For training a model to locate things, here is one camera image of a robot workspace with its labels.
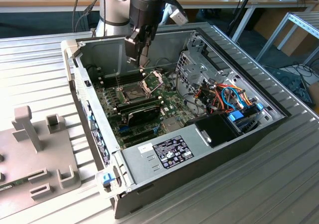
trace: motherboard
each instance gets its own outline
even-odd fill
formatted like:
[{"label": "motherboard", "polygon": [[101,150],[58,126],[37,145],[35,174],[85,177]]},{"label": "motherboard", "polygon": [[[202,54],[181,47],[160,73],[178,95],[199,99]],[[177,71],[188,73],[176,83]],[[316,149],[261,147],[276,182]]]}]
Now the motherboard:
[{"label": "motherboard", "polygon": [[175,80],[159,71],[115,77],[95,85],[96,94],[122,149],[173,132],[197,117],[176,92]]}]

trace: white sticker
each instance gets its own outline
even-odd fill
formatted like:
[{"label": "white sticker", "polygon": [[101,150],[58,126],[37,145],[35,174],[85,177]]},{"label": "white sticker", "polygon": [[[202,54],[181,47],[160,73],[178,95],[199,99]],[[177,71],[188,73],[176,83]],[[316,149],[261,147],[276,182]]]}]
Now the white sticker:
[{"label": "white sticker", "polygon": [[190,155],[190,154],[191,154],[191,152],[188,151],[188,152],[185,153],[185,156],[188,156],[188,155]]},{"label": "white sticker", "polygon": [[3,190],[5,190],[5,189],[8,189],[8,188],[12,188],[12,185],[8,185],[8,186],[5,186],[5,187],[3,187],[3,188],[0,188],[0,192],[3,191]]},{"label": "white sticker", "polygon": [[152,145],[152,143],[147,143],[147,144],[144,144],[144,145],[138,147],[138,149],[139,149],[140,153],[145,153],[145,152],[153,150],[153,145]]}]

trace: blue latch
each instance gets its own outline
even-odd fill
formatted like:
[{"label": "blue latch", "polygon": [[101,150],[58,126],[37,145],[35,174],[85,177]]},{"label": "blue latch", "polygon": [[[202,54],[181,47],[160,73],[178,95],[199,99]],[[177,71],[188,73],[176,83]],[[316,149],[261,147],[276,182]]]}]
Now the blue latch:
[{"label": "blue latch", "polygon": [[112,173],[105,173],[103,175],[103,185],[106,185],[112,181],[114,181],[116,178]]},{"label": "blue latch", "polygon": [[244,117],[242,113],[240,113],[240,111],[234,111],[232,113],[230,113],[229,115],[229,118],[232,120],[232,121],[236,121],[240,118]]},{"label": "blue latch", "polygon": [[261,103],[257,103],[257,108],[262,111],[264,106]]}]

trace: blue clip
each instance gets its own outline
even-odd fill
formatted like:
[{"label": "blue clip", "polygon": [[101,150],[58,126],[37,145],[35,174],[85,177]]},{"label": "blue clip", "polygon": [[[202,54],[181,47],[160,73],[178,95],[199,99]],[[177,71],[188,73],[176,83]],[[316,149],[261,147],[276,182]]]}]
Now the blue clip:
[{"label": "blue clip", "polygon": [[112,173],[105,173],[103,175],[103,185],[108,184],[112,181],[114,181],[116,178]]},{"label": "blue clip", "polygon": [[154,134],[157,134],[157,133],[158,133],[159,128],[160,128],[160,126],[153,128]]},{"label": "blue clip", "polygon": [[232,113],[230,113],[229,115],[229,118],[232,120],[232,121],[236,121],[240,118],[244,117],[242,113],[240,113],[240,111],[234,111]]},{"label": "blue clip", "polygon": [[257,108],[262,111],[264,106],[261,103],[257,103]]}]

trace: aluminum extrusion table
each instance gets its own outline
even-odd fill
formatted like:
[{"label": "aluminum extrusion table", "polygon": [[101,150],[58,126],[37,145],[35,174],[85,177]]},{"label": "aluminum extrusion table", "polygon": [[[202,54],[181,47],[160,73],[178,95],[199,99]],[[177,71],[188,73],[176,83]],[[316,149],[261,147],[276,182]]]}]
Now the aluminum extrusion table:
[{"label": "aluminum extrusion table", "polygon": [[[67,87],[59,44],[90,34],[0,40],[2,104],[28,104],[35,120],[53,112],[64,116],[82,180],[80,188],[7,217],[1,224],[317,223],[319,117],[218,28],[208,23],[185,27],[203,29],[292,117],[247,153],[116,221],[110,202],[99,196],[93,180],[96,167]],[[218,57],[211,59],[221,62]],[[10,114],[0,112],[1,128],[8,128]]]},{"label": "aluminum extrusion table", "polygon": [[[301,27],[302,29],[304,29],[305,31],[307,31],[308,33],[310,33],[311,35],[319,39],[319,12],[316,12],[316,11],[294,12],[294,13],[288,12],[285,15],[284,19],[279,23],[274,33],[268,39],[263,49],[260,51],[260,53],[256,57],[256,61],[259,61],[261,57],[269,50],[269,48],[276,40],[279,33],[287,25],[288,21],[292,21],[295,25],[292,27],[292,29],[288,32],[286,37],[277,47],[279,50],[285,45],[285,43],[288,41],[288,39],[292,36],[292,34],[297,29],[297,27]],[[319,52],[319,47],[317,47],[313,51],[313,53],[304,61],[304,63],[307,64],[318,52]]]}]

